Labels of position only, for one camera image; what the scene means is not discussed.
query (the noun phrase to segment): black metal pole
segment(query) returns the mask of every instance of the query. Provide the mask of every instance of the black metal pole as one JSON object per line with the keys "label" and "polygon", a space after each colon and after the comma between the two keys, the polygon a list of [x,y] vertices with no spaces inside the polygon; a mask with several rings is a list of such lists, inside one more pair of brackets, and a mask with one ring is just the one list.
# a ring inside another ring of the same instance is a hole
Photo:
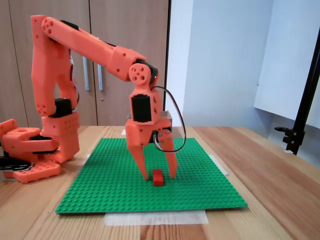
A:
{"label": "black metal pole", "polygon": [[296,114],[293,130],[303,131],[306,126],[311,104],[314,99],[320,76],[320,29],[316,40],[308,77],[304,87],[301,103]]}
{"label": "black metal pole", "polygon": [[287,128],[282,126],[277,126],[274,129],[279,132],[284,132],[285,137],[283,142],[285,142],[286,149],[297,155],[299,147],[301,146],[305,137],[305,127],[307,119],[309,116],[312,101],[315,96],[317,89],[317,84],[320,76],[320,28],[318,32],[318,37],[316,39],[314,53],[311,61],[311,66],[309,69],[308,77],[306,79],[303,95],[301,98],[300,106],[296,114],[295,122],[293,128]]}

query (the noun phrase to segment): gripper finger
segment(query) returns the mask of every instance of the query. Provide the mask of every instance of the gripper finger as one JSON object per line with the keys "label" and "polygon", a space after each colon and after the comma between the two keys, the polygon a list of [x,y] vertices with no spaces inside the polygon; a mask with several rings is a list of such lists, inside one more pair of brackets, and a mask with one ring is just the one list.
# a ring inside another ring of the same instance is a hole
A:
{"label": "gripper finger", "polygon": [[145,166],[145,156],[143,146],[128,146],[128,149],[135,160],[136,165],[140,169],[142,176],[146,181],[148,181],[148,173]]}
{"label": "gripper finger", "polygon": [[[158,140],[160,143],[161,148],[164,151],[173,151],[175,148],[174,145],[174,139],[172,137],[172,132],[168,129],[162,129],[158,133]],[[169,171],[170,171],[170,177],[172,179],[175,178],[176,173],[177,173],[177,157],[175,153],[165,153],[166,159],[169,164]]]}

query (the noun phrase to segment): white wall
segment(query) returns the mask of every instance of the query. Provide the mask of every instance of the white wall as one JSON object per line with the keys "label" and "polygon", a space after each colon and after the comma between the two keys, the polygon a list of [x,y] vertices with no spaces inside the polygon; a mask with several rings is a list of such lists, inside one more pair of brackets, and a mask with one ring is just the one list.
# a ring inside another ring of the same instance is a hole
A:
{"label": "white wall", "polygon": [[[166,88],[172,93],[181,113],[184,109],[193,0],[172,0]],[[180,126],[176,108],[166,95],[165,109],[172,125]]]}
{"label": "white wall", "polygon": [[254,108],[272,0],[193,3],[183,118],[189,126],[246,126],[267,136]]}
{"label": "white wall", "polygon": [[[254,106],[296,119],[320,26],[320,0],[274,0]],[[320,87],[307,123],[320,128]]]}
{"label": "white wall", "polygon": [[[282,148],[286,149],[287,144],[282,142],[285,134],[274,130],[275,127],[292,128],[295,121],[275,115],[272,120],[270,135],[268,139]],[[305,136],[303,143],[299,148],[298,154],[300,158],[318,166],[320,168],[320,129],[313,126],[305,127]]]}

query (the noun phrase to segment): cabinet door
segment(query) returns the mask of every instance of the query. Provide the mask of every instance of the cabinet door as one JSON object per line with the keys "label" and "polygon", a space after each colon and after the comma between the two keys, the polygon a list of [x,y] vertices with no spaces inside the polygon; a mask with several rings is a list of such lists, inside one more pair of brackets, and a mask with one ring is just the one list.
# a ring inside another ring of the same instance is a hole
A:
{"label": "cabinet door", "polygon": [[[159,70],[158,85],[165,85],[168,0],[91,0],[92,34],[101,40],[147,57]],[[99,90],[94,64],[98,125],[123,126],[130,114],[131,82],[123,82],[102,68]]]}
{"label": "cabinet door", "polygon": [[0,1],[0,33],[0,123],[16,119],[19,127],[28,127],[8,1]]}
{"label": "cabinet door", "polygon": [[[20,73],[26,115],[30,127],[41,127],[41,116],[36,111],[34,91],[31,80],[33,42],[31,15],[46,15],[78,25],[90,32],[90,13],[88,0],[9,0],[12,31],[16,57]],[[92,62],[87,60],[89,91],[84,80],[83,57],[72,52],[74,62],[73,76],[77,82],[80,102],[77,112],[81,125],[97,125],[96,95]]]}

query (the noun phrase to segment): stand clamp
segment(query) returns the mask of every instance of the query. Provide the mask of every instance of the stand clamp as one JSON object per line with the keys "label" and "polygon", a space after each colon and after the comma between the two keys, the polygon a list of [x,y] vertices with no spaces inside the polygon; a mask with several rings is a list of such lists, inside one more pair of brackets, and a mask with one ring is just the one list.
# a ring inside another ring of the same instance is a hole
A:
{"label": "stand clamp", "polygon": [[294,130],[283,126],[277,126],[274,129],[284,133],[285,137],[283,137],[282,141],[287,144],[286,150],[290,150],[294,155],[297,155],[298,149],[304,140],[305,131]]}

